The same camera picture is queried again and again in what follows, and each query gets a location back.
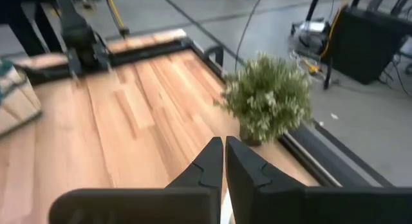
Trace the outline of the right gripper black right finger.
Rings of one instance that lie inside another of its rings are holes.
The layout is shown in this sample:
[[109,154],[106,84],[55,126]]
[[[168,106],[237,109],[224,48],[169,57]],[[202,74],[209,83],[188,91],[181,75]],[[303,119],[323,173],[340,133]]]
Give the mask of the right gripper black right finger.
[[412,224],[412,188],[309,187],[233,136],[226,170],[236,224]]

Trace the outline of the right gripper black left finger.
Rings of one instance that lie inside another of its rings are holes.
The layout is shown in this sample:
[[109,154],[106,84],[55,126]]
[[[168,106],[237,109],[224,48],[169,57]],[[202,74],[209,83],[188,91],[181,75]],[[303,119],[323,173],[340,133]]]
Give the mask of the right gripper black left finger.
[[213,137],[160,189],[75,189],[59,196],[49,224],[219,224],[223,142]]

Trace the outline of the beige gardening bag green trim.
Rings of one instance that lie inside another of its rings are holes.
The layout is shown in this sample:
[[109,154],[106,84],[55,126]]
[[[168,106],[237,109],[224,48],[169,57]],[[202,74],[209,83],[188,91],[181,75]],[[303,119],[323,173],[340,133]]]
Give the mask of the beige gardening bag green trim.
[[0,60],[0,136],[30,122],[42,112],[41,103],[24,70]]

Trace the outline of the black side table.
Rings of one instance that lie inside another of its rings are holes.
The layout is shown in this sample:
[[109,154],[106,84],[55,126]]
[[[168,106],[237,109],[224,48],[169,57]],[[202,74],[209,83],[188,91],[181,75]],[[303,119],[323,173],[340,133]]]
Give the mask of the black side table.
[[[35,5],[34,21],[46,42],[46,46],[42,45],[31,22],[24,13],[23,3],[33,3]],[[52,52],[62,52],[62,46],[46,16],[46,12],[41,6],[42,3],[54,5],[55,0],[0,0],[0,24],[7,24],[11,28],[29,56],[44,54],[46,49]]]

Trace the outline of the green potted plant black pot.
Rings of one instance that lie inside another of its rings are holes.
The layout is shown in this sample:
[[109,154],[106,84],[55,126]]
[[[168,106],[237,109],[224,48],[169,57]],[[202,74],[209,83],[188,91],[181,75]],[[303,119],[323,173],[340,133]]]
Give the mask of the green potted plant black pot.
[[311,82],[295,61],[261,52],[223,78],[214,105],[238,120],[239,137],[249,146],[275,142],[312,119]]

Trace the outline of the small black clamp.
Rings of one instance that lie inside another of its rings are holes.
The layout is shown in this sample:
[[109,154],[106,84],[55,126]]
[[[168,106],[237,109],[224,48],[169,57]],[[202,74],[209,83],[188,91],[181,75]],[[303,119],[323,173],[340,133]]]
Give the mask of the small black clamp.
[[211,55],[214,55],[215,63],[217,63],[219,66],[223,66],[223,47],[222,46],[216,45],[216,46],[207,48],[202,55],[202,59],[207,61],[210,59]]

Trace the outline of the black stand leg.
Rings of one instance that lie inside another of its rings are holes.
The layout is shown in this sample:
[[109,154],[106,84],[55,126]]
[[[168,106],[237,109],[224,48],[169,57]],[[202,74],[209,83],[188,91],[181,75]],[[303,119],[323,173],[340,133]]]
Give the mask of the black stand leg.
[[326,63],[327,63],[326,76],[325,76],[325,80],[324,80],[324,83],[323,83],[323,89],[324,90],[327,90],[329,88],[329,85],[330,85],[331,75],[332,75],[333,58],[328,57]]

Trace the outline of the large black box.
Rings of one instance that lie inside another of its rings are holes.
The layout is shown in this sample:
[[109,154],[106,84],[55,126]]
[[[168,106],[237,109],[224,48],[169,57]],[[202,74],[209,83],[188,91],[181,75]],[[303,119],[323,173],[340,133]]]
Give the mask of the large black box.
[[412,36],[412,21],[345,6],[334,22],[328,47],[332,67],[370,84],[380,77],[406,36]]

